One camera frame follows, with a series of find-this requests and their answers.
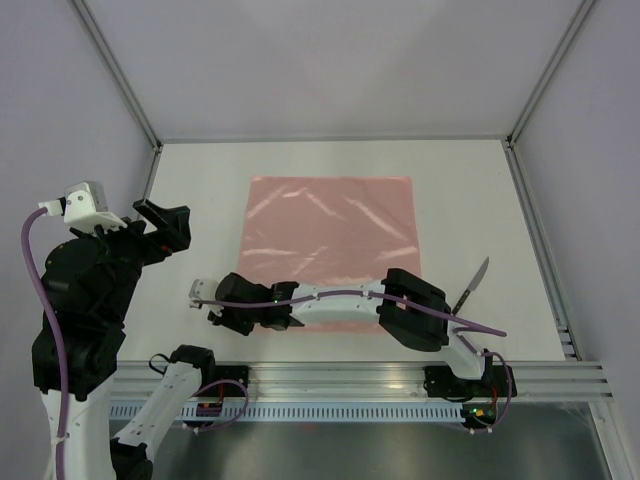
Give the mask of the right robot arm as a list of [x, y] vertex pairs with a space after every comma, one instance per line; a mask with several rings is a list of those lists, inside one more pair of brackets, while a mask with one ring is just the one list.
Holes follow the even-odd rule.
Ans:
[[374, 325], [406, 349], [438, 354], [445, 365], [427, 383], [430, 395], [465, 402], [497, 392], [488, 350], [465, 335], [502, 331], [458, 317], [459, 308], [448, 305], [444, 291], [405, 270], [392, 268], [381, 280], [342, 287], [296, 281], [265, 286], [230, 273], [213, 288], [191, 304], [207, 306], [216, 326], [247, 336], [256, 326], [287, 331], [333, 322]]

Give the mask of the knife with dark handle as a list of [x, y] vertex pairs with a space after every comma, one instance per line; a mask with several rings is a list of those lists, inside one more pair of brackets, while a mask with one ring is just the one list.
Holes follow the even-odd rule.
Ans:
[[479, 286], [479, 284], [483, 280], [483, 278], [484, 278], [484, 276], [485, 276], [485, 274], [486, 274], [486, 272], [488, 270], [489, 263], [490, 263], [490, 257], [487, 256], [485, 258], [485, 260], [483, 261], [483, 263], [481, 264], [481, 266], [479, 267], [479, 269], [477, 270], [477, 272], [474, 274], [473, 278], [471, 279], [470, 283], [468, 284], [468, 286], [466, 287], [464, 292], [461, 294], [461, 296], [458, 299], [457, 303], [453, 307], [451, 313], [454, 316], [456, 316], [459, 313], [459, 311], [464, 306], [464, 304], [467, 301], [467, 299], [470, 296], [470, 294], [477, 289], [477, 287]]

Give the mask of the pink satin napkin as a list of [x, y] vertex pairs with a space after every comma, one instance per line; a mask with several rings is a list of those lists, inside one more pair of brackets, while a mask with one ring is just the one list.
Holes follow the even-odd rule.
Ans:
[[422, 274], [408, 177], [267, 177], [250, 184], [237, 273], [348, 287]]

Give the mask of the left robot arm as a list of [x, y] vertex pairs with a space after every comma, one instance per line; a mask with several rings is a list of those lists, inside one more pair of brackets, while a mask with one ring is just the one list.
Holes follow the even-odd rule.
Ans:
[[72, 226], [74, 237], [54, 250], [37, 273], [29, 244], [41, 207], [25, 221], [21, 242], [28, 271], [44, 307], [32, 345], [33, 379], [45, 406], [56, 479], [149, 479], [156, 450], [183, 405], [218, 384], [211, 350], [179, 346], [160, 385], [132, 423], [109, 434], [111, 389], [124, 320], [144, 267], [189, 248], [190, 210], [134, 203], [141, 219], [116, 217]]

